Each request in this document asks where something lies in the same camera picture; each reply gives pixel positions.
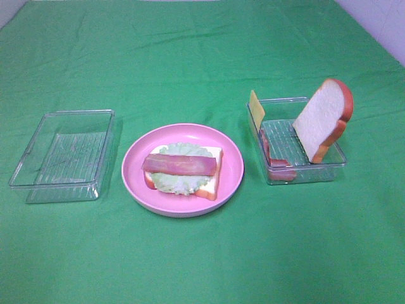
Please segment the red bacon strip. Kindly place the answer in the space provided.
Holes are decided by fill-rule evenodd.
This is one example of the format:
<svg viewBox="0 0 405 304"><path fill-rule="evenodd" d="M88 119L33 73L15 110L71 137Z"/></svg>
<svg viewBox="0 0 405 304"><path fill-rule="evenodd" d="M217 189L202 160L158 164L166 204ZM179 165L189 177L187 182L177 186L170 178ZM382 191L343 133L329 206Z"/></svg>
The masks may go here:
<svg viewBox="0 0 405 304"><path fill-rule="evenodd" d="M265 158L271 169L268 171L268 177L271 181L290 182L293 181L297 173L295 170L288 169L290 163L285 159L276 159L270 156L270 143L266 137L265 131L259 131L261 143L265 152Z"/></svg>
<svg viewBox="0 0 405 304"><path fill-rule="evenodd" d="M217 169L215 158L207 156L149 154L143 161L142 169L150 173L170 175L213 176Z"/></svg>

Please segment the white bread slice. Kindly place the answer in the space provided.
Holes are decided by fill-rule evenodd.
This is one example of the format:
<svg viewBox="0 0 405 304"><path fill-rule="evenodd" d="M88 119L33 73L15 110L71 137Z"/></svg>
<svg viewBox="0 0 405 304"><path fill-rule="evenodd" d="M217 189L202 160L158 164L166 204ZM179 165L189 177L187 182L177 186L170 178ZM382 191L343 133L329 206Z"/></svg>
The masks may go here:
<svg viewBox="0 0 405 304"><path fill-rule="evenodd" d="M217 169L216 172L213 176L212 181L210 182L210 184L206 187L204 187L203 189L198 190L196 193L194 193L196 196L198 197L202 197L202 198L206 198L209 200L215 200L216 199L216 193L217 193L217 189L218 189L218 182L219 182L219 175L220 175L220 169L221 169L221 161L222 161L222 156L223 156L223 150L219 147L214 147L214 146L202 146L205 148L211 148L214 152L214 157L216 159L217 162ZM145 171L144 171L144 180L146 185L151 188L151 189L155 189L152 188L152 183L146 181L145 178Z"/></svg>
<svg viewBox="0 0 405 304"><path fill-rule="evenodd" d="M352 92L342 81L327 79L317 89L293 123L309 162L322 162L345 131L353 109Z"/></svg>

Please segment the green lettuce leaf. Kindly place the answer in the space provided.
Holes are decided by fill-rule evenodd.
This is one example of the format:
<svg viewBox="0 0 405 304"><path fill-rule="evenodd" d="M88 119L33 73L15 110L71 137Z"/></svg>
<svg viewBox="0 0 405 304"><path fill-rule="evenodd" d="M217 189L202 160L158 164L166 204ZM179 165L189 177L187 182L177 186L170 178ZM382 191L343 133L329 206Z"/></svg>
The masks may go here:
<svg viewBox="0 0 405 304"><path fill-rule="evenodd" d="M197 144L187 142L175 142L155 147L152 154L164 155L187 155L214 157L211 148L205 148ZM170 175L165 173L145 172L146 181L152 183L155 188L164 193L190 195L208 186L213 177L208 175Z"/></svg>

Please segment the yellow cheese slice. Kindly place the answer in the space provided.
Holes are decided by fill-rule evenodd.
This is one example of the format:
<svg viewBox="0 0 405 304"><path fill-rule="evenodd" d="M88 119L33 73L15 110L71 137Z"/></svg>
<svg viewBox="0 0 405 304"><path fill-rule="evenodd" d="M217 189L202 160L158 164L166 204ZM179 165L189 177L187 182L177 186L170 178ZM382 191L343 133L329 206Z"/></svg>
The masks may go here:
<svg viewBox="0 0 405 304"><path fill-rule="evenodd" d="M265 110L264 110L263 106L261 105L261 103L259 102L259 99L254 90L252 90L250 93L248 105L249 105L249 109L251 112L254 126L256 128L256 132L258 133L260 130L261 122L263 121L263 119L265 117Z"/></svg>

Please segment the pink round plate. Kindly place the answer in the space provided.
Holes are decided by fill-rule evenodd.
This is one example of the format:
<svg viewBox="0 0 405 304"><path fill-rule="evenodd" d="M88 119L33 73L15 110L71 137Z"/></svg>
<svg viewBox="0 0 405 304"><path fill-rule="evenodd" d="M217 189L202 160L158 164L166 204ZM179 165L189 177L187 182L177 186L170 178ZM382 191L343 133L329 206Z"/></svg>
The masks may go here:
<svg viewBox="0 0 405 304"><path fill-rule="evenodd" d="M217 197L214 201L195 195L162 193L146 186L142 163L162 144L186 142L216 146L223 150ZM121 165L123 183L132 197L146 209L168 217L195 217L226 203L236 192L244 175L244 162L235 143L224 133L196 123L176 123L154 129L131 145Z"/></svg>

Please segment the clear right plastic container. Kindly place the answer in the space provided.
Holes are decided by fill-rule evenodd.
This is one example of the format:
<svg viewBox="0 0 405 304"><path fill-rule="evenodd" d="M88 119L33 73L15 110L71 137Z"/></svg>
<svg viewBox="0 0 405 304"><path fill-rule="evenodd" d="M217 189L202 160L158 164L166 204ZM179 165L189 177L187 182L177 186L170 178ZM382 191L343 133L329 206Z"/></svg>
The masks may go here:
<svg viewBox="0 0 405 304"><path fill-rule="evenodd" d="M324 159L319 164L310 163L301 142L292 126L294 120L309 101L307 97L260 99L259 102L265 110L265 117L261 122L260 130L265 131L270 143L270 156L276 159L285 159L290 163L288 169L295 170L296 178L290 182L271 181L268 171L271 169L265 158L265 152L259 133L256 132L249 105L247 117L255 147L260 160L260 168L269 185L303 184L311 182L328 182L343 177L343 168L347 159L340 146L333 143Z"/></svg>

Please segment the clear plastic container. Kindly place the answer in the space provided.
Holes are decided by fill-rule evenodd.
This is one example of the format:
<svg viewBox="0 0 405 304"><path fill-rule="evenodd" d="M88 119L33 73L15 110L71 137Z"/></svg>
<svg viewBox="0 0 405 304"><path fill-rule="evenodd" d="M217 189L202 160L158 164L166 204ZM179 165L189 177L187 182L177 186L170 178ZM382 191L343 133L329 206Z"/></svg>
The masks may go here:
<svg viewBox="0 0 405 304"><path fill-rule="evenodd" d="M98 199L115 139L113 110L46 113L9 187L28 204Z"/></svg>
<svg viewBox="0 0 405 304"><path fill-rule="evenodd" d="M259 102L265 110L265 117L261 122L260 130L265 131L270 143L270 156L276 159L285 159L290 163L288 169L295 170L296 178L290 182L271 181L268 171L271 169L265 158L265 152L259 133L256 132L249 105L247 117L255 147L260 160L260 168L269 185L303 184L311 182L328 182L343 177L343 168L347 159L340 146L333 143L324 159L319 164L310 163L301 142L292 126L294 120L309 101L307 97L260 99Z"/></svg>

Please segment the green tablecloth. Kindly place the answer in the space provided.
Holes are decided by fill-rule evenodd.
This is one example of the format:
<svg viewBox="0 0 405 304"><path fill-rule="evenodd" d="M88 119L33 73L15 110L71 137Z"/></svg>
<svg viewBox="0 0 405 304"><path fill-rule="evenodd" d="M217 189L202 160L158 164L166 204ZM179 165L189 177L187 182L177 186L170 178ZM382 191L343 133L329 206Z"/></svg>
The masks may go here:
<svg viewBox="0 0 405 304"><path fill-rule="evenodd" d="M333 182L270 186L249 93L354 96ZM109 189L28 205L8 181L37 124L112 109ZM244 179L202 217L161 217L121 178L129 146L194 122L238 145ZM404 69L335 1L32 1L1 30L2 303L403 303Z"/></svg>

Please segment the clear left plastic container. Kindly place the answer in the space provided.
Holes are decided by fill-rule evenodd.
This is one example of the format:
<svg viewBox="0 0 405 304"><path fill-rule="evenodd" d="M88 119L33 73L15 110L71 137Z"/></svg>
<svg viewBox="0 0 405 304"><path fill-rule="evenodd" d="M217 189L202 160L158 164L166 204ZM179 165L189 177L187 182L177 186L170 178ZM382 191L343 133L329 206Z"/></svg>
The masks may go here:
<svg viewBox="0 0 405 304"><path fill-rule="evenodd" d="M113 110L46 113L9 187L28 204L98 199L115 139Z"/></svg>

